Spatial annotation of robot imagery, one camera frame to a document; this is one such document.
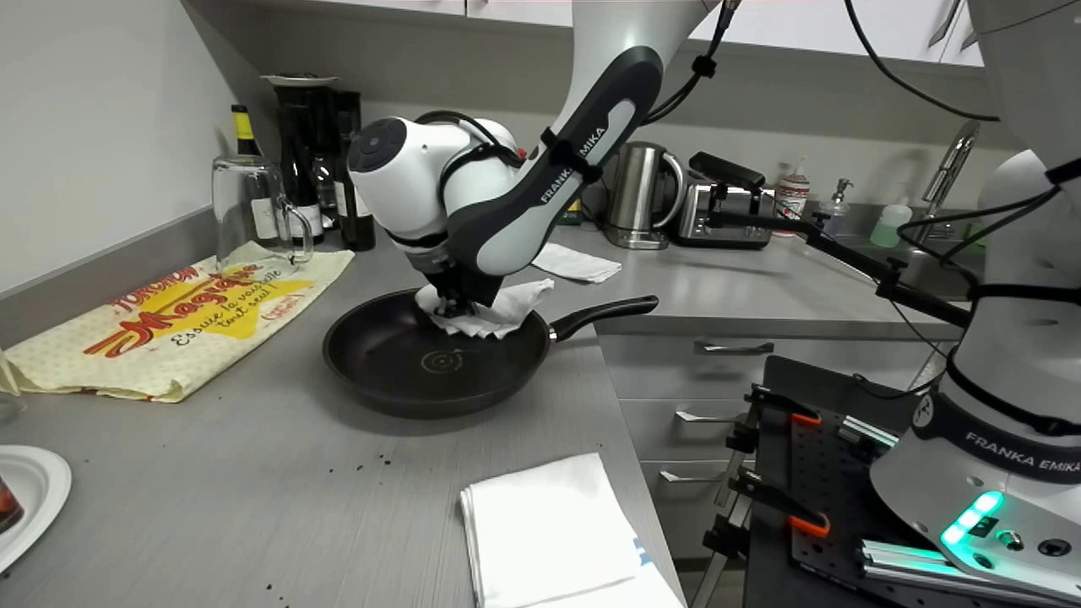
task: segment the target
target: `wall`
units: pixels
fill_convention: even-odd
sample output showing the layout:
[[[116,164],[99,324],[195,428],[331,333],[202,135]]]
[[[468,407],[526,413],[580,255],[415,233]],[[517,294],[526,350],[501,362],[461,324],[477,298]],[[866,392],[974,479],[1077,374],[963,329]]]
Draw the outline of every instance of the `wall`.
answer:
[[[271,10],[256,8],[229,40],[265,70],[336,76],[366,92],[366,119],[468,107],[507,122],[524,145],[559,115],[570,70],[570,29],[477,24],[462,18],[406,18],[389,10]],[[673,83],[688,76],[687,43]],[[992,112],[982,70],[897,64],[908,82],[963,107]],[[718,152],[766,176],[780,161],[809,164],[819,196],[842,176],[858,199],[918,199],[960,119],[897,83],[866,59],[724,47],[721,76],[661,125],[656,140],[677,154]],[[1018,141],[982,128],[950,207],[974,207],[980,181]]]
[[[202,207],[229,87],[179,0],[3,0],[0,294]]]

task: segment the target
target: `gray countertop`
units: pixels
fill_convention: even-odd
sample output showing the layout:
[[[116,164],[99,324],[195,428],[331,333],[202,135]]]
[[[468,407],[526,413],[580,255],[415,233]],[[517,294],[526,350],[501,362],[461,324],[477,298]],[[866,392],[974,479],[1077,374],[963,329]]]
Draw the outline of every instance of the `gray countertop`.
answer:
[[[545,316],[659,294],[659,314],[687,320],[900,320],[870,279],[813,255],[780,267],[780,247],[615,249],[596,231],[559,231],[556,239],[626,267],[601,286],[562,279]],[[384,419],[339,392],[318,358],[329,324],[415,283],[393,247],[357,255],[316,309],[183,407],[32,394],[26,413],[0,422],[0,443],[60,454],[74,494],[0,580],[0,605],[474,605],[461,489],[574,454],[601,454],[633,528],[677,589],[596,332],[559,346],[521,394],[470,419]]]

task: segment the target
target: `frying pan handle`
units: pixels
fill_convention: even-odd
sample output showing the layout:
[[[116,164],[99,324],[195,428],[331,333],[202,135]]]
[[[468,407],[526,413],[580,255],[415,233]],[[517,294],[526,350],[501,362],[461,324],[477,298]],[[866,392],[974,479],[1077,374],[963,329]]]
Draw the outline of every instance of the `frying pan handle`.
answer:
[[[610,302],[599,309],[574,310],[551,324],[551,341],[567,341],[585,324],[604,320],[604,316],[628,316],[628,314],[649,314],[659,305],[656,294],[649,298],[628,298],[628,302]]]

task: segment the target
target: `green light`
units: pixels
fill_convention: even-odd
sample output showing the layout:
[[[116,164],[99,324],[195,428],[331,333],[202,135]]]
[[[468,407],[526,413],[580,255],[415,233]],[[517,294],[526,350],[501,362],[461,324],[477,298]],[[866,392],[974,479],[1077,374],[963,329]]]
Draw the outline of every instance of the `green light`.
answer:
[[[960,545],[963,538],[968,538],[968,530],[960,530],[960,528],[947,528],[947,534],[943,534],[947,545]]]
[[[960,525],[963,530],[974,530],[980,521],[982,521],[982,517],[980,517],[976,510],[968,510],[958,525]]]
[[[976,501],[976,510],[980,512],[990,512],[990,510],[996,510],[1005,502],[1005,494],[982,494],[980,501]]]

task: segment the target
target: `black frying pan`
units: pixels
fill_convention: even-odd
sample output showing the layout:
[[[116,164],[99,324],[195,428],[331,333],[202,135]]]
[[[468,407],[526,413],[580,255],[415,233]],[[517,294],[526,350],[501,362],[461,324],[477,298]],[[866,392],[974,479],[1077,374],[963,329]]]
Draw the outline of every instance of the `black frying pan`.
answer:
[[[601,316],[649,314],[656,298],[611,302],[556,324],[541,314],[507,339],[447,333],[415,309],[414,292],[374,298],[339,316],[324,358],[366,407],[389,417],[436,419],[509,398],[541,367],[551,341],[567,341]]]

